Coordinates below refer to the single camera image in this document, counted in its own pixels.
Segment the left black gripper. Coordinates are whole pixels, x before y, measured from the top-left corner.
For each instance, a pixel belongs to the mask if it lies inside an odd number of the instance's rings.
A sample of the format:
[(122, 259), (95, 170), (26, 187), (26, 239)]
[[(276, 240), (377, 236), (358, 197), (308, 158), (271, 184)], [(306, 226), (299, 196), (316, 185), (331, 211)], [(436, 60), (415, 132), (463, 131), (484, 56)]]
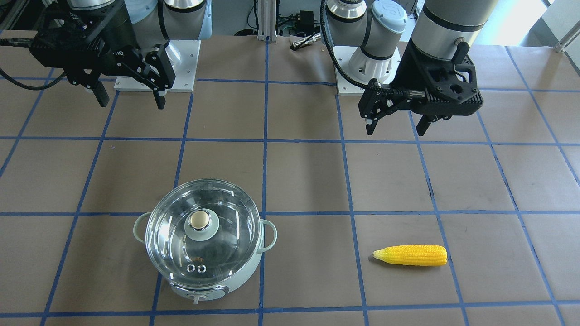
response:
[(411, 98), (410, 91), (424, 91), (425, 97), (408, 105), (422, 114), (416, 124), (418, 136), (424, 136), (440, 117), (469, 116), (483, 106), (477, 85), (476, 68), (468, 56), (470, 46), (460, 42), (452, 46), (451, 60), (439, 60), (422, 53), (409, 42), (401, 57), (393, 86), (372, 78), (365, 89), (358, 111), (371, 136), (378, 121), (400, 110), (400, 103)]

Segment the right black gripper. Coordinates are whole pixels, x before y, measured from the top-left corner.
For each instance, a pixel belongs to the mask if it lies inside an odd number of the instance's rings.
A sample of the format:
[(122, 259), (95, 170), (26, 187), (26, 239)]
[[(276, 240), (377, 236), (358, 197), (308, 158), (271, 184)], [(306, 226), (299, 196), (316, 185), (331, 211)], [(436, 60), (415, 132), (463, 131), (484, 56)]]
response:
[(89, 89), (103, 108), (110, 97), (100, 76), (143, 83), (159, 110), (176, 79), (164, 44), (140, 52), (125, 4), (50, 4), (29, 51), (43, 66), (64, 70), (69, 83)]

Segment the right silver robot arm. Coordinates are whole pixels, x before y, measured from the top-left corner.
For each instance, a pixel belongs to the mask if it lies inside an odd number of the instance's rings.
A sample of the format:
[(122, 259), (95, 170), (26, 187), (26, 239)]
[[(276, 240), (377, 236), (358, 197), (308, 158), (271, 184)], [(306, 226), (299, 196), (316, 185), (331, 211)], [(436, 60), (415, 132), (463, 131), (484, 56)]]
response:
[(101, 76), (130, 77), (149, 88), (158, 109), (174, 86), (170, 41), (211, 36), (209, 0), (57, 0), (46, 12), (60, 27), (40, 29), (29, 42), (43, 66), (61, 68), (72, 85), (84, 86), (105, 107)]

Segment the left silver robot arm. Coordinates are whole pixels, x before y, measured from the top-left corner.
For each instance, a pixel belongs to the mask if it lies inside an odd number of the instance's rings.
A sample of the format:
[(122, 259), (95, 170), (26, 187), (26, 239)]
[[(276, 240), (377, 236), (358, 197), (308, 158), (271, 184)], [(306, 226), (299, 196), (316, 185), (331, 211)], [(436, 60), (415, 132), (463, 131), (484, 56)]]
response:
[(495, 0), (427, 0), (398, 67), (393, 60), (408, 21), (393, 0), (323, 0), (322, 40), (338, 73), (364, 93), (358, 102), (372, 135), (388, 115), (421, 116), (423, 136), (438, 120), (470, 116), (484, 104), (469, 51), (495, 9)]

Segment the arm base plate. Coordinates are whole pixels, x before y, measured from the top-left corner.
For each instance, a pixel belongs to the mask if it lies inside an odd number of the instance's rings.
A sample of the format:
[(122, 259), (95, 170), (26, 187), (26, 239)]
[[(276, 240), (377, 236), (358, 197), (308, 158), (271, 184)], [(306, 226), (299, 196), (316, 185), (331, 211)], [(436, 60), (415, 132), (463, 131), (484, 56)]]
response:
[(368, 85), (372, 78), (380, 83), (391, 83), (401, 62), (399, 49), (394, 49), (391, 58), (386, 60), (376, 60), (365, 56), (359, 47), (355, 46), (334, 46), (335, 58), (342, 70), (351, 79)]
[[(194, 91), (195, 75), (197, 70), (201, 41), (199, 40), (172, 40), (166, 52), (174, 69), (176, 79), (170, 92)], [(114, 84), (117, 91), (151, 91), (143, 83), (130, 77), (118, 77)]]

